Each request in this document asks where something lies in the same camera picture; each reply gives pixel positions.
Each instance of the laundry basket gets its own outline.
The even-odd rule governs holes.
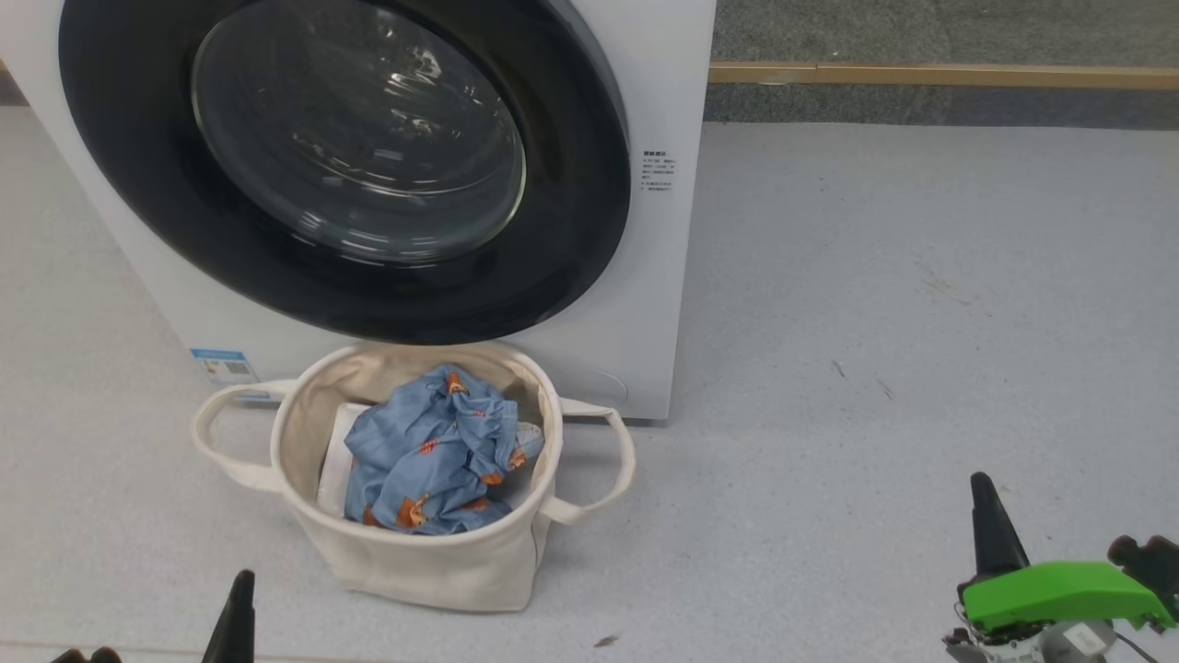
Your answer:
[[[316,490],[336,412],[348,402],[383,402],[395,388],[454,363],[495,386],[532,413],[545,432],[531,490],[502,519],[472,532],[427,537],[341,520],[316,505]],[[270,465],[235,459],[210,442],[217,413],[242,392],[282,396],[270,436]],[[617,433],[621,470],[613,490],[590,506],[554,494],[562,416],[601,416]],[[362,343],[328,355],[298,380],[235,386],[213,394],[192,421],[192,440],[237,483],[282,493],[299,525],[349,589],[407,603],[467,611],[522,610],[552,521],[573,525],[610,505],[634,478],[634,441],[618,412],[556,395],[545,372],[501,343],[417,347]]]

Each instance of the clothing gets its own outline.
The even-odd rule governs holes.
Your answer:
[[[499,520],[512,508],[489,498],[488,486],[544,446],[539,434],[520,435],[516,413],[515,401],[452,365],[399,387],[344,439],[354,455],[344,516],[421,534]]]

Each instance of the white washing machine body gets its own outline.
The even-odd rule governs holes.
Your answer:
[[[222,284],[132,211],[92,157],[67,103],[59,60],[66,1],[0,0],[0,59],[183,346],[213,352],[205,357],[241,353],[257,379],[271,380],[297,375],[354,342]],[[113,13],[120,0],[101,5]],[[592,285],[562,310],[505,339],[535,357],[562,395],[615,405],[632,418],[664,419],[714,0],[573,0],[572,9],[584,20],[579,29],[588,27],[600,45],[625,107],[628,215],[617,250]]]

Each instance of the basket handle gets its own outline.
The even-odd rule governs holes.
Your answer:
[[[271,398],[283,398],[295,389],[295,380],[275,380],[274,382],[261,382],[258,385],[233,385],[209,396],[197,409],[192,418],[192,427],[189,429],[192,435],[192,444],[197,449],[209,457],[213,462],[220,465],[222,471],[229,474],[238,484],[256,491],[277,493],[281,490],[278,473],[269,465],[248,462],[228,455],[213,448],[210,441],[210,428],[213,420],[225,409],[238,394],[243,392],[266,392]]]
[[[588,505],[588,506],[577,506],[560,499],[558,497],[549,497],[540,505],[540,512],[553,520],[562,525],[577,525],[578,523],[585,520],[591,513],[610,506],[612,503],[623,497],[623,494],[631,487],[631,483],[634,480],[634,470],[638,466],[638,458],[634,453],[634,439],[631,438],[631,432],[626,429],[626,425],[623,424],[623,418],[618,414],[618,411],[612,407],[600,407],[597,405],[590,405],[581,401],[575,401],[573,399],[561,399],[561,409],[566,416],[601,416],[607,422],[610,427],[614,429],[618,434],[618,446],[623,452],[623,467],[618,472],[618,479],[614,481],[614,488],[610,491],[605,498]]]

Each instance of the washing machine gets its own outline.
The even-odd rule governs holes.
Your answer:
[[[714,0],[0,0],[0,59],[218,386],[503,339],[668,414]]]

